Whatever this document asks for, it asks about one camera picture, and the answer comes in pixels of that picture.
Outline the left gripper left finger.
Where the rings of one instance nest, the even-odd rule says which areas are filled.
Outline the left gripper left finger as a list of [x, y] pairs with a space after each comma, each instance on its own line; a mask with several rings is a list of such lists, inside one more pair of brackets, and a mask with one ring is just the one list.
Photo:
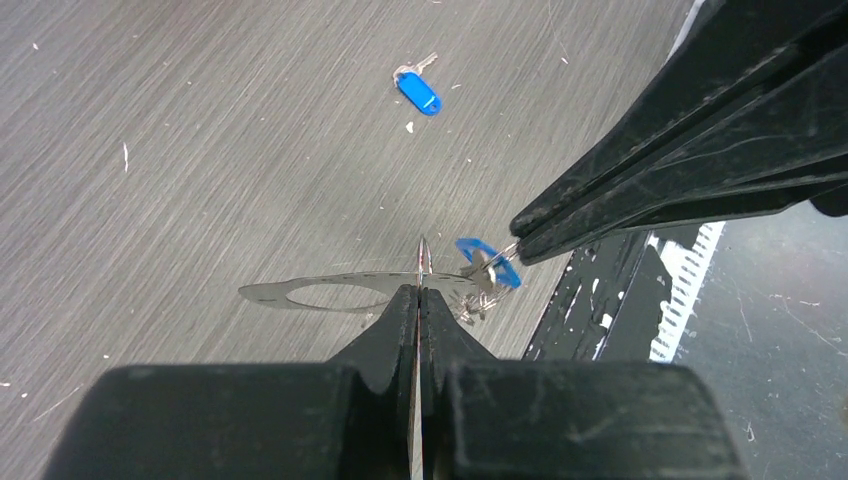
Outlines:
[[99, 377], [48, 479], [406, 479], [419, 294], [319, 363], [127, 365]]

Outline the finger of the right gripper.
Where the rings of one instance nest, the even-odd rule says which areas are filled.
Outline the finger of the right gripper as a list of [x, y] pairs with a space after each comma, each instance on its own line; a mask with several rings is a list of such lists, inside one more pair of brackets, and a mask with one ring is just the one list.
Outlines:
[[791, 63], [605, 180], [570, 170], [515, 221], [533, 265], [623, 232], [780, 212], [847, 212], [847, 51]]
[[847, 51], [843, 1], [714, 1], [694, 29], [618, 123], [531, 201], [510, 225], [572, 169], [605, 180], [791, 63], [838, 48]]

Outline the blue key tag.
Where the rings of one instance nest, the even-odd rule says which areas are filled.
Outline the blue key tag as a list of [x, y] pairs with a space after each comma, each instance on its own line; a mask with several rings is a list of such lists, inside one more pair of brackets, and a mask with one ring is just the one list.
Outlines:
[[455, 245], [469, 262], [460, 269], [459, 275], [471, 280], [487, 295], [522, 285], [521, 277], [511, 263], [517, 256], [515, 244], [498, 251], [479, 238], [467, 237], [457, 239]]

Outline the large metal keyring disc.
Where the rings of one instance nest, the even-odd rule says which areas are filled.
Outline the large metal keyring disc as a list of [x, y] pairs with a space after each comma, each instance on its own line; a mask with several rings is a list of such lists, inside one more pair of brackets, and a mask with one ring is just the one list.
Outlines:
[[502, 289], [487, 295], [471, 280], [434, 268], [434, 256], [426, 239], [417, 247], [416, 260], [407, 271], [357, 271], [332, 275], [293, 278], [281, 282], [241, 286], [245, 300], [275, 309], [338, 312], [367, 316], [382, 312], [398, 288], [419, 287], [441, 293], [454, 317], [475, 325], [499, 301], [517, 289]]

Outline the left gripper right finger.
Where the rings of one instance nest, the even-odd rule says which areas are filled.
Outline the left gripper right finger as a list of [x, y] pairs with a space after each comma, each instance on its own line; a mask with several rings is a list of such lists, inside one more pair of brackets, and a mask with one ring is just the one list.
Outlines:
[[500, 360], [420, 294], [427, 479], [743, 479], [714, 396], [691, 369]]

